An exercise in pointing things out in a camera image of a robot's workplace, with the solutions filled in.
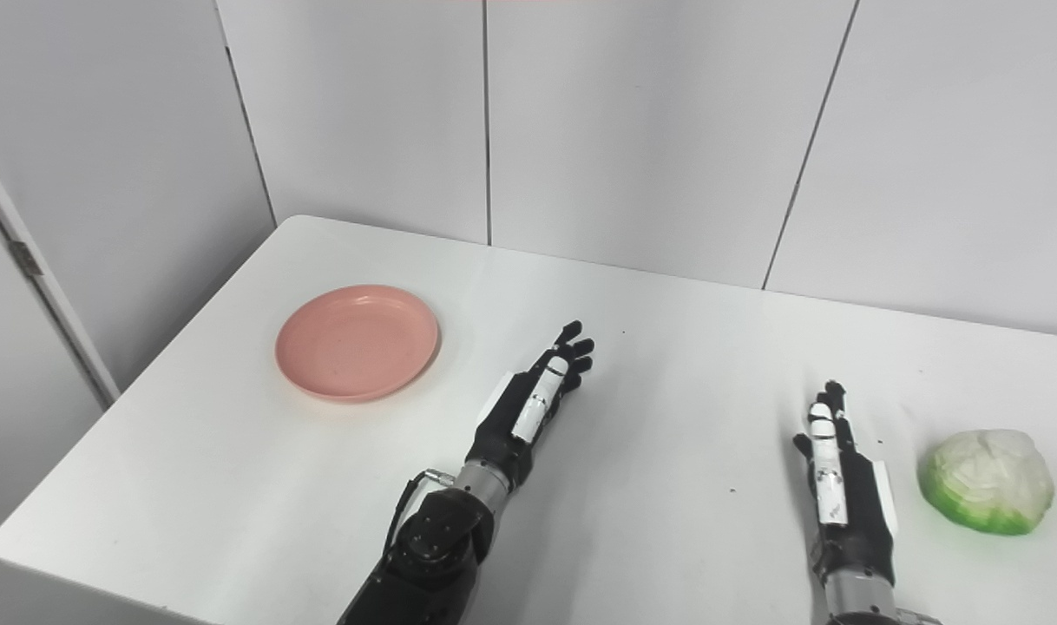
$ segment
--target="cable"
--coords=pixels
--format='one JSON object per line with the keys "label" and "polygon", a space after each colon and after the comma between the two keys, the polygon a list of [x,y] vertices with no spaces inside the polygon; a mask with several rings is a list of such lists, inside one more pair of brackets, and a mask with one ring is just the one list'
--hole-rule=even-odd
{"label": "cable", "polygon": [[401,521],[402,513],[405,513],[405,509],[409,507],[410,499],[413,498],[413,493],[416,493],[416,488],[421,485],[422,480],[424,480],[424,473],[421,472],[416,474],[416,477],[410,479],[405,483],[405,490],[401,492],[401,498],[397,499],[397,507],[393,510],[393,520],[390,521],[390,530],[386,532],[386,546],[382,549],[382,554],[390,553],[390,547],[393,546],[394,534],[397,533],[397,521]]}

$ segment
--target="pink plate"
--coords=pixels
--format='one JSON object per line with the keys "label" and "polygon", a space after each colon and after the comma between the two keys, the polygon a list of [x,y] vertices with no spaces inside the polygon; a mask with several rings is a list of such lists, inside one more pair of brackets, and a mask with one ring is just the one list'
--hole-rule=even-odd
{"label": "pink plate", "polygon": [[274,346],[283,374],[326,400],[366,401],[409,384],[437,351],[440,327],[402,289],[333,290],[295,312]]}

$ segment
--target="robotic arm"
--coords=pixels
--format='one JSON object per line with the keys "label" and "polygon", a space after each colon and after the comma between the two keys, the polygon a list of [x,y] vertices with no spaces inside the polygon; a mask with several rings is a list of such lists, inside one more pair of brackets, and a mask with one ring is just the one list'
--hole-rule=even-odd
{"label": "robotic arm", "polygon": [[894,503],[883,463],[856,451],[846,389],[826,384],[794,437],[809,463],[818,537],[811,563],[826,589],[829,625],[941,625],[894,605]]}
{"label": "robotic arm", "polygon": [[[386,549],[337,625],[455,625],[463,615],[478,566],[489,553],[505,500],[528,478],[540,433],[567,392],[591,368],[591,339],[571,344],[581,324],[564,326],[552,348],[509,381],[485,420],[458,476],[425,472],[402,495]],[[394,533],[418,482],[445,488],[425,496]]]}

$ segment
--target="cabbage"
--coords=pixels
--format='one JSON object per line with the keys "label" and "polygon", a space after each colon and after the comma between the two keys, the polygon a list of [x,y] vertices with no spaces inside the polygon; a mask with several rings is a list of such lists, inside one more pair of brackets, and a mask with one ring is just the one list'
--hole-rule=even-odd
{"label": "cabbage", "polygon": [[926,501],[951,521],[993,534],[1028,534],[1053,503],[1053,478],[1034,440],[1013,429],[948,437],[919,482]]}

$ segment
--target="white table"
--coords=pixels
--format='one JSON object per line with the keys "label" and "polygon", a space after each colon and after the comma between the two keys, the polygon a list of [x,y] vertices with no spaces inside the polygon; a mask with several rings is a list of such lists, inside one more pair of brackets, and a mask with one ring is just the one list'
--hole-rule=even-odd
{"label": "white table", "polygon": [[[291,387],[285,317],[385,282],[437,313],[414,384],[366,405]],[[594,369],[505,511],[466,623],[802,624],[821,603],[790,439],[828,376],[889,462],[897,599],[947,625],[1057,623],[1057,497],[986,536],[925,503],[920,453],[1028,431],[1057,483],[1057,336],[294,217],[1,527],[15,565],[225,625],[332,625],[403,482],[453,472],[501,374],[579,317]]]}

